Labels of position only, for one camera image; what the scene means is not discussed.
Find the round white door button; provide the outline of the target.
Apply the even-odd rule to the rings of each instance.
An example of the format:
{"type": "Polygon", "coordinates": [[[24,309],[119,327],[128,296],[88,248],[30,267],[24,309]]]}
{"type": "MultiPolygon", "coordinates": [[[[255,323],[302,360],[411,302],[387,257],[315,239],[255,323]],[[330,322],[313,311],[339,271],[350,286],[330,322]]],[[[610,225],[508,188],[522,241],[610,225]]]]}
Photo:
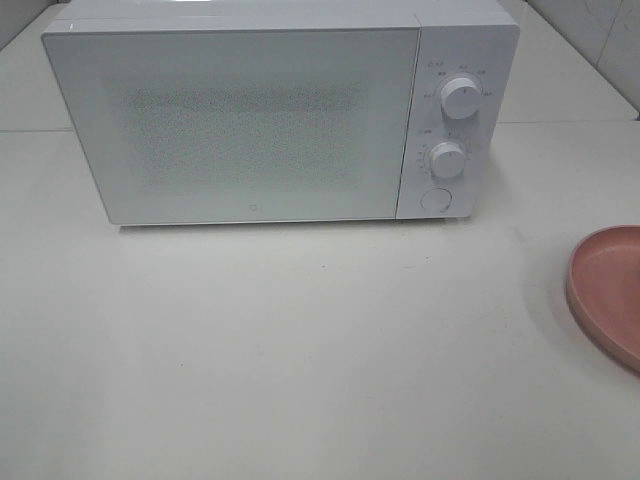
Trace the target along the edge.
{"type": "Polygon", "coordinates": [[[446,212],[452,202],[452,194],[445,188],[433,188],[424,193],[421,198],[421,207],[431,214],[442,214],[446,212]]]}

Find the white microwave door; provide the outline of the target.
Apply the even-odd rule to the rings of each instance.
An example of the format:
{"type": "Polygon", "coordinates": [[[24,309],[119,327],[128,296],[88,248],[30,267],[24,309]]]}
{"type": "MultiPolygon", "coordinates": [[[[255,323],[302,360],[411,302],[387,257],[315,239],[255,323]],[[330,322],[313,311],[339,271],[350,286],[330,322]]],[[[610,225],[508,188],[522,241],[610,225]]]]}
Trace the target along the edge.
{"type": "Polygon", "coordinates": [[[47,34],[116,225],[389,219],[415,29],[47,34]]]}

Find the pink round plate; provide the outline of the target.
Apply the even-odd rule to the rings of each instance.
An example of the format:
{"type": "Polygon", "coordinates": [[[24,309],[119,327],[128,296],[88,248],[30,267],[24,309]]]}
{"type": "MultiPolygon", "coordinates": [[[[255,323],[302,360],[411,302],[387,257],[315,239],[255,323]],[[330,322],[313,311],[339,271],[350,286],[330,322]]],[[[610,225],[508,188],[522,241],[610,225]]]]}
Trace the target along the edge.
{"type": "Polygon", "coordinates": [[[607,356],[639,373],[639,227],[608,227],[583,238],[567,268],[568,307],[607,356]]]}

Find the lower white timer knob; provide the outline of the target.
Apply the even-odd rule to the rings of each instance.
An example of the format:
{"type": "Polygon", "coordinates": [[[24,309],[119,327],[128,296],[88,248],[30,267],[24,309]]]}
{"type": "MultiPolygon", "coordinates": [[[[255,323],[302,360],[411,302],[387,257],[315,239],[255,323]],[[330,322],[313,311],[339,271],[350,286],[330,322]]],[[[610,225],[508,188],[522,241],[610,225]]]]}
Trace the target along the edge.
{"type": "Polygon", "coordinates": [[[433,177],[448,180],[464,171],[467,154],[459,142],[443,141],[428,152],[427,160],[433,177]]]}

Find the white microwave oven body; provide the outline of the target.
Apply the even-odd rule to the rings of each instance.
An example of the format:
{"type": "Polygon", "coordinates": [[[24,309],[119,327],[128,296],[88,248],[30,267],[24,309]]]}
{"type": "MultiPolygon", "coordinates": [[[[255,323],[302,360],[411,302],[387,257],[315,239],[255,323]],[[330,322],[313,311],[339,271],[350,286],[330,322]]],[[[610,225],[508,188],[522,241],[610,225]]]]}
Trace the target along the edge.
{"type": "Polygon", "coordinates": [[[520,34],[495,1],[73,1],[43,32],[42,43],[47,34],[374,29],[419,33],[396,212],[389,219],[330,221],[467,217],[488,163],[520,34]],[[483,95],[473,116],[453,120],[438,93],[445,78],[459,73],[479,79],[483,95]],[[433,177],[427,160],[443,141],[459,142],[467,154],[464,171],[448,180],[433,177]],[[450,208],[439,215],[420,205],[433,188],[452,194],[450,208]]]}

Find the upper white power knob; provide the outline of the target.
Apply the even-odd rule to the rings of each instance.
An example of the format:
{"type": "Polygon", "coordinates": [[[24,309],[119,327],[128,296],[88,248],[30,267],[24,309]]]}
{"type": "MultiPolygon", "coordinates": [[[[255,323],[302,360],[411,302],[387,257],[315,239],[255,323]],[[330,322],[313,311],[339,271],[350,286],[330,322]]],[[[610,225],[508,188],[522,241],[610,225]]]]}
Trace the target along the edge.
{"type": "Polygon", "coordinates": [[[445,78],[438,93],[444,114],[453,120],[464,120],[473,116],[480,108],[482,95],[480,80],[468,73],[445,78]]]}

